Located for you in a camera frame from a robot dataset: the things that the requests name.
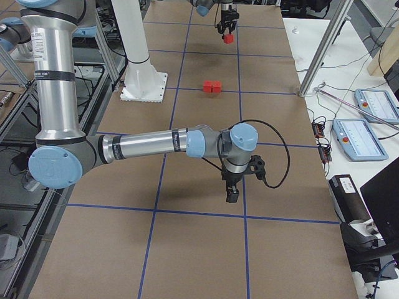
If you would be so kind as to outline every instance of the label on robot arm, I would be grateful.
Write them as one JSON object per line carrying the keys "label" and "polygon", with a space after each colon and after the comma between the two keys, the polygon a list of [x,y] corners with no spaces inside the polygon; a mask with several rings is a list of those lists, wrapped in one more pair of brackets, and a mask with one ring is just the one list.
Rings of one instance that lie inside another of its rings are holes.
{"label": "label on robot arm", "polygon": [[32,48],[33,58],[35,61],[47,60],[46,57],[46,42],[44,38],[44,32],[33,32],[32,37]]}
{"label": "label on robot arm", "polygon": [[345,193],[356,193],[356,190],[349,178],[340,178]]}

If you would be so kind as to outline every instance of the table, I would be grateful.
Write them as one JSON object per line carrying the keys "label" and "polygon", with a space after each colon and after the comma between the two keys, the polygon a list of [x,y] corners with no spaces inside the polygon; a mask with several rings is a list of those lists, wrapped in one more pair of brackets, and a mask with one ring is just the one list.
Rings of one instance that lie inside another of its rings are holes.
{"label": "table", "polygon": [[[310,65],[310,62],[312,61],[316,48],[319,45],[328,23],[329,21],[327,20],[284,19],[291,51],[293,53],[298,71],[307,69]],[[342,29],[341,35],[338,36],[334,45],[331,46],[324,59],[324,67],[346,65],[351,61],[361,58],[361,56],[366,53],[367,49],[364,47],[352,24],[350,22],[346,22]],[[385,82],[381,77],[369,76],[367,72],[367,65],[371,60],[371,57],[367,55],[358,62],[354,62],[346,67],[319,70],[315,80],[313,81],[312,87],[309,90],[310,95],[305,98],[307,107],[314,111],[315,117],[324,115],[328,120],[331,120],[334,117],[331,112],[322,108],[317,103],[317,97],[312,94],[312,89],[318,86],[318,84],[326,82],[327,84],[336,88],[349,88],[355,76],[360,72],[364,62],[365,65],[362,71],[359,73],[356,81],[352,85],[352,90],[355,90],[356,88],[374,87]],[[299,80],[302,80],[304,76],[305,72],[299,72]],[[334,90],[330,87],[325,87],[324,89],[340,98],[343,98],[347,93],[346,90]],[[390,95],[395,99],[395,96],[388,84],[383,84],[379,87],[379,89],[388,90]],[[338,109],[339,102],[323,97],[322,95],[319,97],[320,103],[323,106],[333,111]],[[355,99],[352,92],[347,94],[345,100],[349,103],[355,104]],[[311,112],[309,112],[309,116],[310,119],[312,119],[313,115]],[[360,117],[362,117],[360,113],[355,110],[351,110],[351,108],[346,106],[342,106],[337,114],[337,118]],[[379,162],[351,162],[343,153],[335,137],[331,137],[331,124],[331,121],[327,122],[325,128],[326,136],[332,145],[333,160],[330,163],[330,170],[327,175],[327,179],[330,179],[332,176],[337,174],[350,174],[355,185],[360,188],[360,186],[366,183],[370,178],[376,175],[381,169],[383,169],[386,165],[391,163],[399,156],[397,151],[399,140],[398,138],[390,138],[382,141],[383,147],[389,154],[388,160]],[[372,124],[372,128],[378,137],[388,136],[392,133],[395,133],[395,130],[385,125]],[[369,290],[372,291],[372,283],[367,285]],[[397,294],[399,293],[399,280],[382,282],[380,286],[381,289],[378,291],[377,295],[379,298],[397,298]]]}
{"label": "table", "polygon": [[[260,118],[292,156],[283,187],[256,178],[226,204],[220,174],[185,154],[147,156],[92,170],[76,185],[30,298],[356,298],[294,59],[278,7],[239,6],[236,41],[187,3],[153,2],[150,58],[169,73],[163,103],[110,99],[98,134],[195,126],[215,130]],[[204,80],[223,92],[206,94]],[[256,153],[268,180],[286,156],[261,126]]]}

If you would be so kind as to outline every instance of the blue joint cap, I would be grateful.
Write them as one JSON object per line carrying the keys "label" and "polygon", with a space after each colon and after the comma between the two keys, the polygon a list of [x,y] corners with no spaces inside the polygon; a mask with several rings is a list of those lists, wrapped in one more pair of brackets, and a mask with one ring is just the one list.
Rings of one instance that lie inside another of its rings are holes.
{"label": "blue joint cap", "polygon": [[28,8],[42,8],[56,3],[58,0],[16,0],[20,5]]}
{"label": "blue joint cap", "polygon": [[14,46],[12,43],[10,43],[8,40],[6,39],[0,39],[0,46],[6,51],[9,52],[11,51]]}
{"label": "blue joint cap", "polygon": [[243,151],[254,151],[257,144],[257,131],[247,123],[239,123],[230,130],[233,143]]}
{"label": "blue joint cap", "polygon": [[24,23],[18,17],[7,17],[0,21],[4,25],[23,25]]}
{"label": "blue joint cap", "polygon": [[201,16],[204,17],[209,13],[209,9],[206,8],[205,6],[199,5],[197,6],[197,13]]}
{"label": "blue joint cap", "polygon": [[86,28],[78,28],[72,36],[73,37],[95,37],[96,33],[97,33],[97,26],[93,26],[93,27],[86,27]]}
{"label": "blue joint cap", "polygon": [[205,154],[205,137],[199,130],[187,132],[186,154],[192,158],[202,158]]}
{"label": "blue joint cap", "polygon": [[74,154],[58,146],[42,146],[29,158],[33,178],[49,188],[62,189],[83,175],[82,164]]}

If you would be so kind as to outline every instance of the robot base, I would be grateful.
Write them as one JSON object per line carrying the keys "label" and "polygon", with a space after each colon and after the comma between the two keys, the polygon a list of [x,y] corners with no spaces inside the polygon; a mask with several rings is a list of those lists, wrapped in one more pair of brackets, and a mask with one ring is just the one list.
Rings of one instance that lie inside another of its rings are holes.
{"label": "robot base", "polygon": [[154,66],[145,70],[129,68],[125,77],[125,87],[120,99],[124,101],[162,102],[165,93],[167,73],[158,73]]}

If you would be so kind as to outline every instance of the red object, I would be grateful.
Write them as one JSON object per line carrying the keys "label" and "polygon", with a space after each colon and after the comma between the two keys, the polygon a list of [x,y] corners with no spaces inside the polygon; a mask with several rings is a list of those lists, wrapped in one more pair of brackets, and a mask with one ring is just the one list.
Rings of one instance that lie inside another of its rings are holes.
{"label": "red object", "polygon": [[209,93],[212,92],[212,81],[209,80],[204,81],[203,91]]}
{"label": "red object", "polygon": [[219,93],[222,91],[222,82],[212,81],[212,92]]}
{"label": "red object", "polygon": [[231,44],[232,42],[234,42],[234,35],[232,35],[232,33],[226,34],[225,36],[223,36],[223,42],[225,44]]}

